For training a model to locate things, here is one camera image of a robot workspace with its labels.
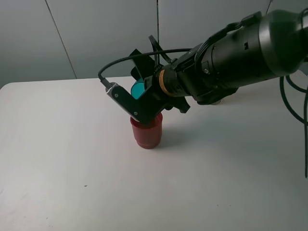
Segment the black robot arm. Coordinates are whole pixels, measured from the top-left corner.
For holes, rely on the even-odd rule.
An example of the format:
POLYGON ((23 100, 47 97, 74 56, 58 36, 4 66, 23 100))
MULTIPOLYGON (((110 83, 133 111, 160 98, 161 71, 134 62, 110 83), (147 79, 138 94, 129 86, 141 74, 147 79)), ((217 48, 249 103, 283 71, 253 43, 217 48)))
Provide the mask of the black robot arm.
POLYGON ((186 96, 200 105, 215 103, 242 86, 296 72, 307 55, 307 10, 257 12, 151 74, 140 73, 145 91, 130 106, 138 115, 153 116, 168 107, 185 113, 186 96))

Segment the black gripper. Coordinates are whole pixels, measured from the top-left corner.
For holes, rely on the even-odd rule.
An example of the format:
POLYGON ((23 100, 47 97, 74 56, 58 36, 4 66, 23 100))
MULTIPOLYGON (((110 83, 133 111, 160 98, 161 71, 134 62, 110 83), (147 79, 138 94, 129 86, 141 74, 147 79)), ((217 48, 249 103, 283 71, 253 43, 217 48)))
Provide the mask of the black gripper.
POLYGON ((163 110, 178 109, 185 114, 190 109, 185 97, 167 96, 160 88, 155 74, 155 62, 146 55, 132 59, 135 67, 130 74, 136 81, 143 81, 145 88, 141 95, 141 105, 149 113, 159 113, 163 110))

